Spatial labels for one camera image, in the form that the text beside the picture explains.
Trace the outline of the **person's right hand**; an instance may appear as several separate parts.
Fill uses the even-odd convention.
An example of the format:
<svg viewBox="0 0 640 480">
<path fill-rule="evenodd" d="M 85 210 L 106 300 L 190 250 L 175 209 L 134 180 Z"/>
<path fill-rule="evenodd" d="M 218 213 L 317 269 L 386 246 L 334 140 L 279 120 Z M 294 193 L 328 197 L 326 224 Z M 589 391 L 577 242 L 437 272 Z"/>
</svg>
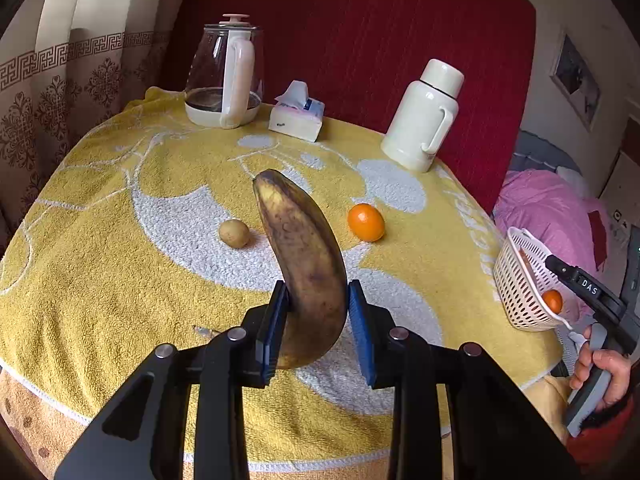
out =
<svg viewBox="0 0 640 480">
<path fill-rule="evenodd" d="M 584 331 L 584 337 L 588 341 L 591 339 L 591 332 L 591 326 L 588 326 Z M 570 388 L 573 390 L 582 388 L 595 368 L 609 372 L 611 374 L 610 383 L 596 408 L 596 411 L 600 412 L 606 408 L 612 408 L 627 393 L 630 383 L 631 362 L 626 356 L 614 350 L 592 350 L 588 341 L 580 348 L 574 372 L 570 376 Z"/>
</svg>

